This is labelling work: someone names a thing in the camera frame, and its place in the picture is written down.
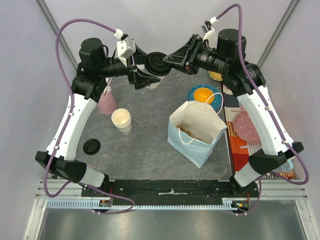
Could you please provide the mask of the black plastic cup lid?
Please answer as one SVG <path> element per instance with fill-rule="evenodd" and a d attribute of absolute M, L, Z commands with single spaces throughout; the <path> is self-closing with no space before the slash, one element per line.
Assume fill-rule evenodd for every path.
<path fill-rule="evenodd" d="M 162 52 L 151 52 L 145 58 L 144 67 L 152 75 L 166 76 L 171 71 L 170 64 L 163 61 L 163 58 L 166 56 L 167 55 Z"/>

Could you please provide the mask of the stack of white paper cups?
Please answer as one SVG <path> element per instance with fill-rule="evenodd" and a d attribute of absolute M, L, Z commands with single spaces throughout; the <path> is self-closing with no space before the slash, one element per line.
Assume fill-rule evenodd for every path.
<path fill-rule="evenodd" d="M 131 115 L 127 109 L 115 110 L 111 115 L 111 120 L 122 134 L 127 135 L 132 131 Z"/>

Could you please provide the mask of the brown cardboard cup carrier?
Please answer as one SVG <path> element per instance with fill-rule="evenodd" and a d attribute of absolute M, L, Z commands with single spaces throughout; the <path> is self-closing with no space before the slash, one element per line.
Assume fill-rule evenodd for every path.
<path fill-rule="evenodd" d="M 198 133 L 198 132 L 196 132 L 196 131 L 191 131 L 191 130 L 189 130 L 186 126 L 184 126 L 183 124 L 179 124 L 179 125 L 177 125 L 176 126 L 177 127 L 177 129 L 178 129 L 178 135 L 179 135 L 179 138 L 180 138 L 180 140 L 181 140 L 181 142 L 184 144 L 184 145 L 189 145 L 189 144 L 191 144 L 194 140 L 199 140 L 199 141 L 201 141 L 201 142 L 203 142 L 203 143 L 207 143 L 207 141 L 205 141 L 204 140 L 204 138 L 202 137 L 202 135 L 200 134 L 200 133 Z M 181 133 L 185 133 L 185 134 L 187 134 L 190 138 L 191 138 L 191 140 L 189 141 L 189 142 L 184 142 L 183 140 L 182 140 L 182 136 L 181 136 Z"/>

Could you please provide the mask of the light blue paper bag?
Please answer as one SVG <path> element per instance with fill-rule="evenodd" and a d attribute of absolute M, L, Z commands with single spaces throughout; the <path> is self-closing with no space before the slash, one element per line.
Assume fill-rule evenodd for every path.
<path fill-rule="evenodd" d="M 186 101 L 169 117 L 168 143 L 195 166 L 201 168 L 213 152 L 218 140 L 227 129 L 216 111 L 209 104 L 220 92 L 213 93 L 205 102 Z"/>

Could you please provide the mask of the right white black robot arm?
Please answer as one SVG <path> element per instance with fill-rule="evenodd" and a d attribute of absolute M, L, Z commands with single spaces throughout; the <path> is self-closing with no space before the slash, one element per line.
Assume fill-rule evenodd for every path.
<path fill-rule="evenodd" d="M 180 49 L 162 59 L 171 68 L 188 75 L 197 74 L 199 69 L 221 74 L 223 84 L 248 113 L 262 148 L 249 156 L 248 163 L 230 178 L 229 191 L 235 197 L 242 196 L 247 185 L 304 149 L 301 142 L 289 136 L 279 120 L 260 68 L 244 60 L 246 43 L 240 31 L 232 28 L 219 32 L 214 49 L 194 34 Z"/>

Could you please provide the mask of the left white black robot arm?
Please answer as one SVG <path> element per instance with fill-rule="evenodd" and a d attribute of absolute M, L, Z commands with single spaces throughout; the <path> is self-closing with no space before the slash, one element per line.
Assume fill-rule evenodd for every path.
<path fill-rule="evenodd" d="M 107 176 L 76 160 L 76 151 L 86 122 L 107 87 L 106 78 L 127 76 L 137 90 L 160 82 L 158 77 L 138 68 L 147 54 L 132 38 L 126 37 L 116 45 L 117 57 L 109 57 L 108 48 L 100 39 L 88 38 L 81 43 L 81 62 L 71 84 L 65 114 L 50 145 L 35 155 L 35 160 L 48 172 L 73 183 L 91 185 L 99 197 L 110 191 Z"/>

